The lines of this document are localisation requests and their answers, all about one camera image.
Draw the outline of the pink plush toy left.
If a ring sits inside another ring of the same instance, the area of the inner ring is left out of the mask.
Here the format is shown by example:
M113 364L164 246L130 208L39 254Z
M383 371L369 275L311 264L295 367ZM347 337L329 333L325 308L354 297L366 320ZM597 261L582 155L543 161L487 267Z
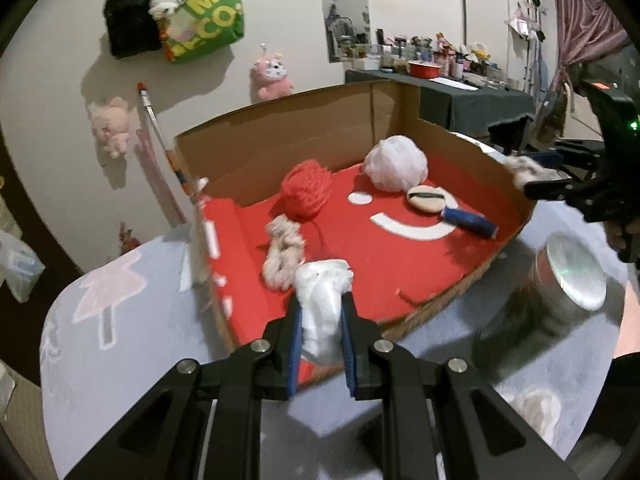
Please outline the pink plush toy left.
M94 137L111 159L124 157L130 139L128 103L115 96L106 104L91 104L89 116Z

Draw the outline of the green tote bag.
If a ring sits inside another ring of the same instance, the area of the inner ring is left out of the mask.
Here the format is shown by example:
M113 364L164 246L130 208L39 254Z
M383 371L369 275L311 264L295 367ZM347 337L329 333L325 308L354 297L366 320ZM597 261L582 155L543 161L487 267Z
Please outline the green tote bag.
M244 37L242 0L184 0L174 15L157 25L169 63L194 61Z

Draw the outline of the cream knitted scrunchie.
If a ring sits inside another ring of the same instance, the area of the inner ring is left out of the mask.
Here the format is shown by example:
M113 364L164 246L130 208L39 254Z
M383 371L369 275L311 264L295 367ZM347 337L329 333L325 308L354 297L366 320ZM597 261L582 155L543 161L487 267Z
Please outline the cream knitted scrunchie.
M262 279L271 290L288 290L297 269L305 261L305 240L300 224L280 214L265 227L270 237L267 257L262 264Z

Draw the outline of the white cloth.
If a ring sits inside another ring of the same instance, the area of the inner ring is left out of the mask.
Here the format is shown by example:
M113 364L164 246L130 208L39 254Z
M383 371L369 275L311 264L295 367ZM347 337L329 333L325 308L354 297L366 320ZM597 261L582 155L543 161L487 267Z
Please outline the white cloth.
M352 291L354 272L344 259L302 264L295 273L295 296L302 309L302 357L318 366L342 358L342 297Z

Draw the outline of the white mesh bath pouf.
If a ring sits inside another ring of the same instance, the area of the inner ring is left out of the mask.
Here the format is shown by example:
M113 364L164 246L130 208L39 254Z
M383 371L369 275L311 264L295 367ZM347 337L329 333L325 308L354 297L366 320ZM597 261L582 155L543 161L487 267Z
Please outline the white mesh bath pouf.
M390 136L367 154L361 172L378 190L407 192L427 179L427 157L408 136Z

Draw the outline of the pink plush toy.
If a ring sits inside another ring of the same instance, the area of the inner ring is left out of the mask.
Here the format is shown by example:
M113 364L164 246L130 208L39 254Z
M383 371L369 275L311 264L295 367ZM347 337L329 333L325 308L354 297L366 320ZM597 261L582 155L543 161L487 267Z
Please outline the pink plush toy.
M270 55L266 44L261 44L262 55L250 70L252 89L259 102L285 98L293 93L294 86L288 79L288 70L282 55Z
M124 157L130 139L128 103L115 96L106 104L91 104L89 116L94 137L111 159Z

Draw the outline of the white plush on bag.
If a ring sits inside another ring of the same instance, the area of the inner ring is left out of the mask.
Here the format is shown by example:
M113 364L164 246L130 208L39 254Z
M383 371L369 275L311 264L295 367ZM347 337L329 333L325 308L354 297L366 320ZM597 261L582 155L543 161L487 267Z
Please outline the white plush on bag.
M170 18L183 5L184 0L151 0L149 14L154 21L161 21Z

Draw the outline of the white plastic bag on door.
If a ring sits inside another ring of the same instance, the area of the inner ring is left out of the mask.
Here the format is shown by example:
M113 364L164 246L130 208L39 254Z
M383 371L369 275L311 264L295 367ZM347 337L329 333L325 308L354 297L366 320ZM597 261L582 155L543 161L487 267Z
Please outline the white plastic bag on door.
M22 240L1 232L1 278L19 304L29 300L46 266Z

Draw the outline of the large glass jar metal lid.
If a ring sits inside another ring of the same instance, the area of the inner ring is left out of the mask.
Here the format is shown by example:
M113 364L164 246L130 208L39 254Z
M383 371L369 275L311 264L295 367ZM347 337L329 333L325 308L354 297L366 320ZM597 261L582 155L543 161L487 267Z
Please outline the large glass jar metal lid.
M506 303L506 320L518 339L560 339L600 311L607 294L608 279L587 245L554 233Z

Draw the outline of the blue cloth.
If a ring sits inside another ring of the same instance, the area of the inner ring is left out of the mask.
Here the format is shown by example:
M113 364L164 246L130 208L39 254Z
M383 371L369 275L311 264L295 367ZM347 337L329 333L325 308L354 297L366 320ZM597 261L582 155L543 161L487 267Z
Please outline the blue cloth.
M497 237L498 226L481 214L474 214L474 212L459 208L445 207L440 212L440 218L442 218L442 221L452 224L453 226L460 226L460 228L466 229L479 236L491 238L492 240Z

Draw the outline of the wall mirror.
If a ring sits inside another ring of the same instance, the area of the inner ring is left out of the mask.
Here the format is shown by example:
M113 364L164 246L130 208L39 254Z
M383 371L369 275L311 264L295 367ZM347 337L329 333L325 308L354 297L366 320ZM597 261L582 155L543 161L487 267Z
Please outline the wall mirror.
M330 62L370 42L369 0L322 0L322 13Z

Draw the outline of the cardboard box red interior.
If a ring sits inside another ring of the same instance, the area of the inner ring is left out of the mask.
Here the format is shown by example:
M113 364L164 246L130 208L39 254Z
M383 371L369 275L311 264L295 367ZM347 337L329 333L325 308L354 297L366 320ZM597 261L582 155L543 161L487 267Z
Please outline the cardboard box red interior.
M419 116L420 93L399 82L343 84L240 108L176 140L184 170L204 179L194 220L207 245L210 296L228 349L258 338L285 314L286 292L267 288L266 225L285 211L281 183L315 160L332 174L329 197L300 232L309 260L339 258L354 271L356 305L391 340L444 310L488 270L529 222L534 204L501 162ZM485 238L375 188L361 164L401 134L427 159L427 183L451 208L481 214Z

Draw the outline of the red foam net sleeve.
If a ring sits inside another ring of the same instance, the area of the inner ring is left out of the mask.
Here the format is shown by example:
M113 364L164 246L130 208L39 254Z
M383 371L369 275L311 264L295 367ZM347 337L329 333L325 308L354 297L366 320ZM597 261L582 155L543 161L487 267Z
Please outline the red foam net sleeve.
M331 194L332 174L314 159L292 168L280 185L282 212L293 220L314 218Z

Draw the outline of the white fluffy star bunny keychain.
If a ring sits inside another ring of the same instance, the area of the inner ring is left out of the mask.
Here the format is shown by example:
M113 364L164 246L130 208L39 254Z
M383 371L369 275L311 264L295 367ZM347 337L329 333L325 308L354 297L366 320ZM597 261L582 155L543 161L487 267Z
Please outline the white fluffy star bunny keychain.
M550 182L565 178L562 172L541 166L527 156L509 155L503 166L512 174L514 188L520 191L532 182Z

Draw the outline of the beige powder puff black band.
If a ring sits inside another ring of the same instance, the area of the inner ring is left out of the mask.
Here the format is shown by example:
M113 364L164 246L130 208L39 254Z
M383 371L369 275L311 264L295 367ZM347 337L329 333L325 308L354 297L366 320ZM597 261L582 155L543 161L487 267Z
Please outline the beige powder puff black band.
M429 185L410 188L406 199L411 207L424 212L424 214L440 214L447 205L444 191Z

